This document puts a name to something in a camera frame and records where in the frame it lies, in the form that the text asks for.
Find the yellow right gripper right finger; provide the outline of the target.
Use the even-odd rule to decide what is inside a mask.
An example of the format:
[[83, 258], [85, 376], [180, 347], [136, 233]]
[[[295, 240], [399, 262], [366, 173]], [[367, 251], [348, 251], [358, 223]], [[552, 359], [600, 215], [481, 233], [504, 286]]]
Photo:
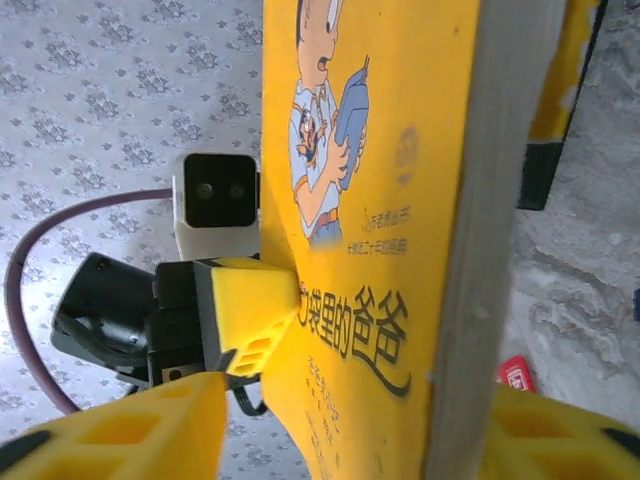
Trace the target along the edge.
[[484, 479], [637, 479], [639, 433], [609, 417], [499, 385]]

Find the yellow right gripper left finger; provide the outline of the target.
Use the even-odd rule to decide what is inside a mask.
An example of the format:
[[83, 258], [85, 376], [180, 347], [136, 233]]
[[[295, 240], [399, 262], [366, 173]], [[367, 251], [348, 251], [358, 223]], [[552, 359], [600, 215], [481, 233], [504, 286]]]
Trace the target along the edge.
[[1, 446], [4, 479], [214, 479], [226, 379], [201, 372], [40, 424]]

